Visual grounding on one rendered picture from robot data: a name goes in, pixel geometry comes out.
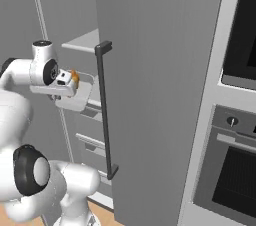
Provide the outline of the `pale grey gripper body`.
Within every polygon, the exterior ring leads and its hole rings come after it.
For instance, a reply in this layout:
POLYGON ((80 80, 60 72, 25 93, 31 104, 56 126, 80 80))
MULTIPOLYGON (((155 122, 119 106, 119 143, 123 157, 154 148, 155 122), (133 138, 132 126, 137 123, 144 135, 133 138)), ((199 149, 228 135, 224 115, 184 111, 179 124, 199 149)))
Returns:
POLYGON ((32 93, 56 95, 56 96, 71 96, 76 94, 76 85, 70 81, 67 85, 58 85, 56 82, 48 86, 30 86, 32 93))

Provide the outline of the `white meat container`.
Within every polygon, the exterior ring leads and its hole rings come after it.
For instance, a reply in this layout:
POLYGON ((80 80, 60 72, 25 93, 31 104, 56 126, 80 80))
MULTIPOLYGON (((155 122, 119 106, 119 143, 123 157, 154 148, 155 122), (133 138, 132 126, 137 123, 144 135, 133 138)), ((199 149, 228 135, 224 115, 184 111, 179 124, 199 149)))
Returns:
POLYGON ((59 108, 81 112, 85 109, 94 84, 94 78, 90 74, 78 73, 80 76, 79 88, 76 94, 71 96, 61 96, 61 100, 56 100, 55 105, 59 108))

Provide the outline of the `orange chicken drumstick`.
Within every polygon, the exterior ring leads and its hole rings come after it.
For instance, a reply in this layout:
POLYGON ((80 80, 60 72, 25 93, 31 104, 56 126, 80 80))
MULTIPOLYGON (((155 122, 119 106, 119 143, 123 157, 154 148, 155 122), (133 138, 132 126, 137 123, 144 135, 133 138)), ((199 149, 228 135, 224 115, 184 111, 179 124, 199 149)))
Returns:
POLYGON ((74 90, 79 88, 80 76, 78 72, 74 69, 70 71, 71 73, 71 84, 74 90))

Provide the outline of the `white freezer rack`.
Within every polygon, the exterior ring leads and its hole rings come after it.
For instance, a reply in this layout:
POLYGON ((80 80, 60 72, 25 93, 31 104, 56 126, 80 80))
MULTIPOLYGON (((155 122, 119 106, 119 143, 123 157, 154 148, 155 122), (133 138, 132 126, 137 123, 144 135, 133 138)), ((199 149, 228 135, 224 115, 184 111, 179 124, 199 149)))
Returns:
POLYGON ((84 143, 85 149, 97 154, 99 156, 105 157, 105 143, 94 138, 82 135, 80 133, 75 134, 76 138, 84 143))
POLYGON ((97 121, 102 121, 101 103, 99 101, 89 99, 85 109, 81 111, 80 114, 97 121))

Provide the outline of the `pale grey freezer shelf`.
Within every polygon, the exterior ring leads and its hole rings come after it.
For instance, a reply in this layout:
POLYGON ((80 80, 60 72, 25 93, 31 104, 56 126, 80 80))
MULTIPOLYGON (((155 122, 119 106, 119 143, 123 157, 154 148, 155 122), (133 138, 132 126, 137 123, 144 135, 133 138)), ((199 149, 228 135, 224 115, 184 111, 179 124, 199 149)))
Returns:
POLYGON ((98 44, 99 44, 99 30, 95 29, 71 41, 63 43, 62 47, 94 54, 95 53, 94 48, 98 44))

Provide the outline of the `grey fridge door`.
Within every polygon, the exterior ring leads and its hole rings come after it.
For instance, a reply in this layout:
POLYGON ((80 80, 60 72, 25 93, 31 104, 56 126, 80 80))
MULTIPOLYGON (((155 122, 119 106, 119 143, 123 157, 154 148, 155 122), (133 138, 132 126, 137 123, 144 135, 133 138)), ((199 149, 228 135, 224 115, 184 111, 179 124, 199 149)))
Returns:
POLYGON ((124 226, 177 226, 219 3, 96 0, 124 226))

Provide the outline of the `white appliance cabinet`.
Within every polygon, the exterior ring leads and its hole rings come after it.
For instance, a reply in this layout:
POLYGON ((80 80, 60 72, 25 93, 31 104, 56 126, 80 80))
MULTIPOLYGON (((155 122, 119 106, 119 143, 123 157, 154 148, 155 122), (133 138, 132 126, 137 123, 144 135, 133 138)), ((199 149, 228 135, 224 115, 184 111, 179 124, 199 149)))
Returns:
POLYGON ((243 226, 193 204, 210 134, 214 105, 256 113, 256 91, 221 83, 225 52, 238 0, 221 0, 204 92, 177 226, 243 226))

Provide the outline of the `dark oven knob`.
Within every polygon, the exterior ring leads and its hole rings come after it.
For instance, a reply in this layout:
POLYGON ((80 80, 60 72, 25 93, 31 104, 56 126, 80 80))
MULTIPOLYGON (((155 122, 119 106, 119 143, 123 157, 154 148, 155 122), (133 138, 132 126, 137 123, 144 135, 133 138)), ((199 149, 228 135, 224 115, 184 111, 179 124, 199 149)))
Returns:
POLYGON ((230 127, 233 127, 237 125, 239 120, 236 117, 230 116, 227 118, 227 123, 229 124, 230 127))

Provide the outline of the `black microwave oven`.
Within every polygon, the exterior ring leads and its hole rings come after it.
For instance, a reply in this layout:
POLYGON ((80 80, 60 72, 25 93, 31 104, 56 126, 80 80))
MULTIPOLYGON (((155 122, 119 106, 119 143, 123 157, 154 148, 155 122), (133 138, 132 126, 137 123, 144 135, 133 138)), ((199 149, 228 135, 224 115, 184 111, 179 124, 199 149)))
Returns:
POLYGON ((256 0, 238 0, 222 82, 256 90, 256 0))

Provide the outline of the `grey built-in oven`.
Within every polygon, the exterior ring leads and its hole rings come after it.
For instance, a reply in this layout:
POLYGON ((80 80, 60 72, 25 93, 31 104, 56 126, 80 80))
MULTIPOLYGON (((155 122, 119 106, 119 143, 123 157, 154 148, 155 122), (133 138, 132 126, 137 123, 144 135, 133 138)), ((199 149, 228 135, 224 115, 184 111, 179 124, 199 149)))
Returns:
POLYGON ((218 133, 256 147, 256 114, 215 107, 194 203, 245 226, 256 226, 256 153, 218 141, 218 133), (229 126, 230 116, 239 120, 237 125, 229 126))

